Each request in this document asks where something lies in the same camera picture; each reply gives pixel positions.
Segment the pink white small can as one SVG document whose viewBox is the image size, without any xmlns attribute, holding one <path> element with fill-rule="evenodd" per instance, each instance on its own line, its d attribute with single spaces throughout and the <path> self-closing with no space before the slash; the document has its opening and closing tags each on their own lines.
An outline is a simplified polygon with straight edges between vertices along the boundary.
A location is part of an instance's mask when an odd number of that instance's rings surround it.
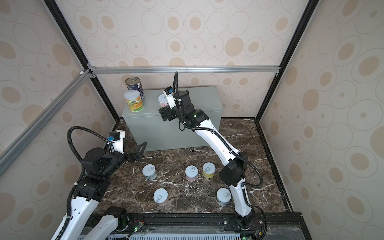
<svg viewBox="0 0 384 240">
<path fill-rule="evenodd" d="M 166 108 L 169 105 L 167 97 L 164 94 L 158 97 L 158 102 L 161 108 Z"/>
</svg>

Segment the green orange plastic-lid can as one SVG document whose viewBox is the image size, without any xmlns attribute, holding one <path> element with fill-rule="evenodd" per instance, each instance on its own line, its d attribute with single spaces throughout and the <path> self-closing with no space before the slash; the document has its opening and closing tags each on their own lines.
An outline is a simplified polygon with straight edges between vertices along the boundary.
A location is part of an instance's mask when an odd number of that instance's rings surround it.
<svg viewBox="0 0 384 240">
<path fill-rule="evenodd" d="M 128 90 L 124 93 L 124 98 L 127 105 L 132 112 L 139 112 L 143 109 L 144 104 L 141 98 L 141 94 L 137 90 Z"/>
</svg>

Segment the dark blue tin can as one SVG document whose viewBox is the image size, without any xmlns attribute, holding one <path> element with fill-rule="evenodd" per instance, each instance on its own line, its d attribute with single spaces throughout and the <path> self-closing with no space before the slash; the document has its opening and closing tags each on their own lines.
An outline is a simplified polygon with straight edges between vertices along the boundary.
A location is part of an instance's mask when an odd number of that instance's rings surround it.
<svg viewBox="0 0 384 240">
<path fill-rule="evenodd" d="M 137 90 L 140 92 L 142 100 L 145 98 L 142 83 L 138 77 L 129 77 L 125 80 L 128 90 Z"/>
</svg>

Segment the orange peach label can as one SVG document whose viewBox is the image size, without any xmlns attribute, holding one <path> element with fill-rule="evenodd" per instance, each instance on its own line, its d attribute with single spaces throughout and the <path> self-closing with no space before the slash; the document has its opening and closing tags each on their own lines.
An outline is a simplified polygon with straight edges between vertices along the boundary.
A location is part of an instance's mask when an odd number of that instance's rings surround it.
<svg viewBox="0 0 384 240">
<path fill-rule="evenodd" d="M 154 201 L 159 205 L 159 206 L 164 206 L 169 202 L 169 194 L 166 189 L 160 188 L 157 189 L 154 192 L 153 196 Z"/>
</svg>

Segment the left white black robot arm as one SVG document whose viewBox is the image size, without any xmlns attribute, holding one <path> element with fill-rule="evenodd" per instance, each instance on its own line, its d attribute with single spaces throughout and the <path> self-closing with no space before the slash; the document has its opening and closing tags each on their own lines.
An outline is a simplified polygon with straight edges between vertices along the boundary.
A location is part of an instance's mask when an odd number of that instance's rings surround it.
<svg viewBox="0 0 384 240">
<path fill-rule="evenodd" d="M 125 162 L 139 162 L 144 155 L 147 142 L 124 151 L 107 154 L 102 148 L 93 148 L 86 153 L 82 166 L 86 176 L 75 185 L 67 199 L 67 213 L 56 230 L 53 240 L 76 240 L 90 216 L 103 199 L 111 184 L 111 175 Z M 86 240 L 104 240 L 112 232 L 122 232 L 130 225 L 127 210 L 110 207 L 97 225 L 86 235 Z"/>
</svg>

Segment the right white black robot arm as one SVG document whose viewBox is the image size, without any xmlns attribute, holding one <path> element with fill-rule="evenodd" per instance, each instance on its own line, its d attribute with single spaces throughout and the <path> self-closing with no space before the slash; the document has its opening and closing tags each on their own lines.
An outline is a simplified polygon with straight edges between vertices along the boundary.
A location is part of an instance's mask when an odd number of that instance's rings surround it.
<svg viewBox="0 0 384 240">
<path fill-rule="evenodd" d="M 255 217 L 255 211 L 251 207 L 246 186 L 259 188 L 263 185 L 259 170 L 248 161 L 247 153 L 237 150 L 219 133 L 203 110 L 194 108 L 188 91 L 177 91 L 168 87 L 164 90 L 164 95 L 168 106 L 159 109 L 163 121 L 179 119 L 179 126 L 199 135 L 215 151 L 224 166 L 219 177 L 230 188 L 238 225 L 242 229 L 248 228 Z M 257 185 L 246 182 L 247 166 L 258 174 L 260 182 Z"/>
</svg>

